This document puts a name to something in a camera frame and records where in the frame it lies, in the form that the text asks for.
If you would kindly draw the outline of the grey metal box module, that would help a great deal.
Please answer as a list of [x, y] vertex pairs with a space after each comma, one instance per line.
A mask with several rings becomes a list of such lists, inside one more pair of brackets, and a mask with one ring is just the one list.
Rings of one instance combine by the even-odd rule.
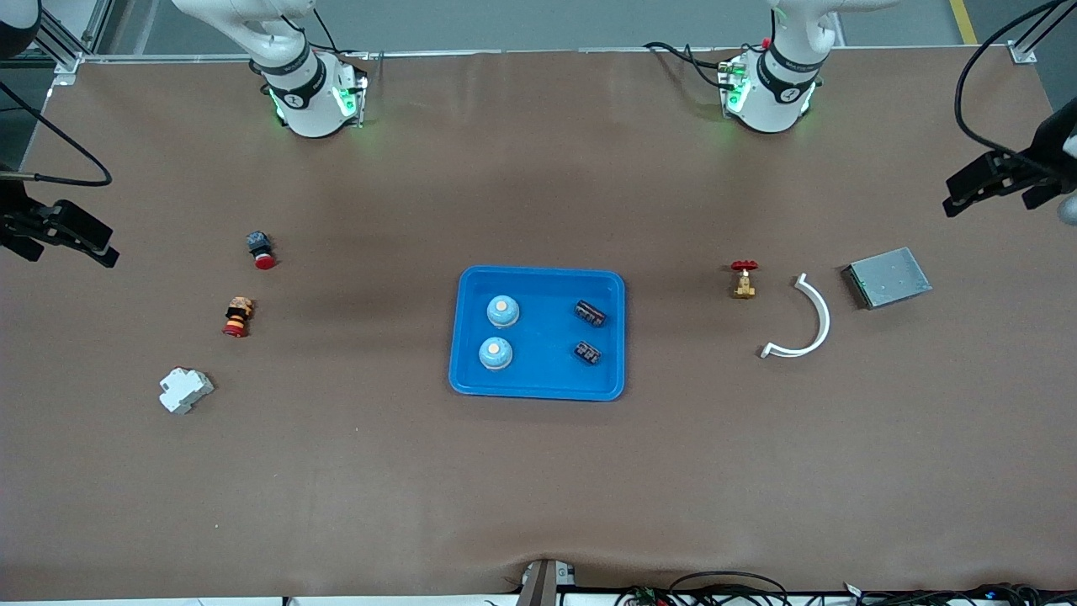
[[900, 304], [932, 291], [931, 280], [908, 246], [847, 264], [841, 273], [865, 310]]

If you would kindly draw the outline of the aluminium frame corner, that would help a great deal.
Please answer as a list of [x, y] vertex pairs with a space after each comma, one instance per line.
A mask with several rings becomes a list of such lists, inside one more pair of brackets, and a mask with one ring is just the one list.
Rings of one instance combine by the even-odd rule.
[[1077, 0], [1047, 0], [1043, 8], [1030, 11], [1031, 16], [1016, 26], [1018, 34], [1006, 45], [1015, 64], [1035, 64], [1036, 50], [1072, 14], [1077, 13]]
[[104, 20], [116, 0], [40, 0], [41, 17], [34, 50], [55, 64], [54, 84], [69, 86], [76, 69], [96, 54]]

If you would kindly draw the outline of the orange red black push button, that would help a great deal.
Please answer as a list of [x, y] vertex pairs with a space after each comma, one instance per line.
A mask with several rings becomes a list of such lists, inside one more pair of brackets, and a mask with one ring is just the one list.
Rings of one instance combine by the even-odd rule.
[[235, 296], [228, 304], [225, 312], [225, 325], [221, 332], [230, 335], [232, 338], [244, 338], [253, 310], [253, 300], [246, 298], [246, 296]]

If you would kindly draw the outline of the blue plastic tray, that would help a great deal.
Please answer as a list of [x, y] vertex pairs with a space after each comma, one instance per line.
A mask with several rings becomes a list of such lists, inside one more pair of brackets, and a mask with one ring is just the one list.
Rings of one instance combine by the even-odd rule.
[[[485, 314], [493, 296], [509, 295], [522, 308], [510, 327], [495, 327]], [[592, 327], [574, 314], [588, 300], [607, 315]], [[627, 382], [627, 287], [612, 271], [534, 266], [470, 266], [459, 280], [448, 382], [459, 394], [565, 401], [613, 401]], [[491, 371], [478, 360], [487, 338], [514, 348], [506, 369]], [[587, 341], [602, 352], [597, 365], [574, 354]]]

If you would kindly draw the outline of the white circuit breaker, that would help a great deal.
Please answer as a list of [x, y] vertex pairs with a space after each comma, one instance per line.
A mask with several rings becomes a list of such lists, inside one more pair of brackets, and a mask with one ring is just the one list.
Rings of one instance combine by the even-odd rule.
[[196, 401], [215, 391], [208, 375], [198, 369], [177, 367], [159, 380], [158, 399], [169, 413], [188, 414]]

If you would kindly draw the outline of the brown table cover mat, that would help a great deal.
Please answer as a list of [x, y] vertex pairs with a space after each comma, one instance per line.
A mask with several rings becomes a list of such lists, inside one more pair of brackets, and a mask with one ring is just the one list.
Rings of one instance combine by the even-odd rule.
[[[496, 593], [544, 556], [1077, 589], [1077, 229], [1020, 197], [946, 219], [967, 57], [839, 50], [781, 136], [645, 51], [389, 58], [325, 141], [243, 64], [85, 66], [47, 115], [114, 183], [31, 194], [120, 259], [0, 252], [0, 601]], [[842, 269], [900, 246], [932, 291], [861, 308]], [[623, 395], [454, 391], [476, 265], [623, 277]], [[830, 337], [761, 360], [819, 332], [801, 273]], [[185, 415], [177, 367], [215, 385]]]

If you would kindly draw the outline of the white curved plastic arc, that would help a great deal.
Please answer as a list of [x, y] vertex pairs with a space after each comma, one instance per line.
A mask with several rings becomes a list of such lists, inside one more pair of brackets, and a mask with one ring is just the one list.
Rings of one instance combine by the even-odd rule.
[[774, 342], [769, 342], [763, 346], [759, 350], [759, 358], [781, 358], [781, 360], [798, 360], [807, 356], [819, 350], [820, 346], [823, 344], [827, 338], [830, 337], [830, 330], [833, 326], [833, 315], [830, 313], [830, 304], [827, 304], [822, 292], [813, 286], [808, 280], [807, 273], [799, 274], [793, 281], [793, 287], [803, 293], [805, 298], [810, 300], [813, 308], [819, 315], [819, 332], [816, 332], [813, 340], [805, 348], [785, 348], [784, 346], [778, 346]]

